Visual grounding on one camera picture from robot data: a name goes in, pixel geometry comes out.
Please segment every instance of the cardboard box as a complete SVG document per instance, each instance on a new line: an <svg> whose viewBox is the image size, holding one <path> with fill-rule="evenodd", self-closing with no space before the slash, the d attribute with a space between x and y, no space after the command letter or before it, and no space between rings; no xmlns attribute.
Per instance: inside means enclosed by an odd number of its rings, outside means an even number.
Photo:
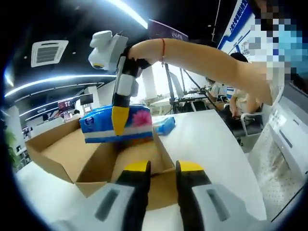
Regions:
<svg viewBox="0 0 308 231"><path fill-rule="evenodd" d="M74 183L86 196L117 180L136 161L151 161L147 210L177 203L175 168L158 135L142 144L85 143L79 120L46 131L26 142L31 159L45 171Z"/></svg>

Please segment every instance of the ceiling air conditioner vent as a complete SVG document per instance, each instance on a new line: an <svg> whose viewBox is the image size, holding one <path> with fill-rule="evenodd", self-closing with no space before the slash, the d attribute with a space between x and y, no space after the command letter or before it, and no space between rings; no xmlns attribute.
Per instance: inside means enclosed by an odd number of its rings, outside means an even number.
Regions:
<svg viewBox="0 0 308 231"><path fill-rule="evenodd" d="M33 43L31 67L58 64L67 44L67 40L50 40Z"/></svg>

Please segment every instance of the red string bracelet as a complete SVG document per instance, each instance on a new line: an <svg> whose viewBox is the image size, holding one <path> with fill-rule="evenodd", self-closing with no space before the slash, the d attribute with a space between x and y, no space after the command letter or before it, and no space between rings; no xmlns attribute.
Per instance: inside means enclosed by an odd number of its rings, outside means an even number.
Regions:
<svg viewBox="0 0 308 231"><path fill-rule="evenodd" d="M163 52L162 52L162 59L161 59L161 62L162 62L162 66L164 66L165 64L165 49L166 49L166 44L165 44L165 40L162 38L161 39L163 41Z"/></svg>

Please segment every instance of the ceiling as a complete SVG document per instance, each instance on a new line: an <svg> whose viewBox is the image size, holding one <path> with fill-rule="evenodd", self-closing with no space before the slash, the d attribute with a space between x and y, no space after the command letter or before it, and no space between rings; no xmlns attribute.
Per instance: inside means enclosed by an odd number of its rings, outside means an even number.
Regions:
<svg viewBox="0 0 308 231"><path fill-rule="evenodd" d="M218 45L236 4L236 0L221 0L212 40L219 0L122 1L145 21L149 18L157 20L187 34L191 42L213 47ZM131 45L148 39L144 27L107 0L47 0L40 1L40 5L26 2L21 5L24 10L20 18L23 20L13 25L19 39L7 62L6 74L12 79L14 87L7 85L6 92L50 77L113 75L93 69L88 62L89 43L95 32L111 30L115 34L124 31L123 35L128 37ZM68 40L69 43L58 64L31 68L32 44L46 40ZM74 96L87 86L101 86L101 83L112 80L114 77L85 77L38 84L7 96L6 103L7 106L16 104L22 114L34 107ZM41 93L29 96L38 91Z"/></svg>

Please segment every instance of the pink flower print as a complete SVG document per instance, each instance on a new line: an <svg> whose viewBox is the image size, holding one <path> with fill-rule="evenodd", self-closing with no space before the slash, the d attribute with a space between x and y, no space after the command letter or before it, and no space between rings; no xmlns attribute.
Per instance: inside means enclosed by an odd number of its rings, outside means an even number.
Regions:
<svg viewBox="0 0 308 231"><path fill-rule="evenodd" d="M136 114L133 114L133 127L140 127L144 125L152 125L152 119L150 112L140 110Z"/></svg>

